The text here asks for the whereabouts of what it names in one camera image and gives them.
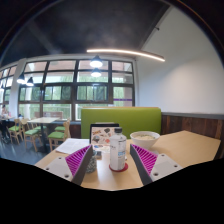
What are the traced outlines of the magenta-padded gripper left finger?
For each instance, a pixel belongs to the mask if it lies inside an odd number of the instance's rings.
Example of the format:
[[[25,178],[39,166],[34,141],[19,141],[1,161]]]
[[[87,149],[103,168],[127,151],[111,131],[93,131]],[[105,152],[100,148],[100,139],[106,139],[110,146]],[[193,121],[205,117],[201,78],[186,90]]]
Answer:
[[[81,185],[92,156],[93,148],[91,145],[88,145],[67,157],[57,157],[44,170],[76,185]]]

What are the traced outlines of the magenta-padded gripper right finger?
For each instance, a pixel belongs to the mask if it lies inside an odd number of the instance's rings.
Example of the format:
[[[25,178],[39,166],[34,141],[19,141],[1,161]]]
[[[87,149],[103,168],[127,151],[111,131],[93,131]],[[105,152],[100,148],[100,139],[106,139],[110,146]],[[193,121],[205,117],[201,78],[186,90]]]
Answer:
[[[143,185],[150,184],[182,169],[166,154],[155,154],[134,144],[130,145],[130,155],[135,162]]]

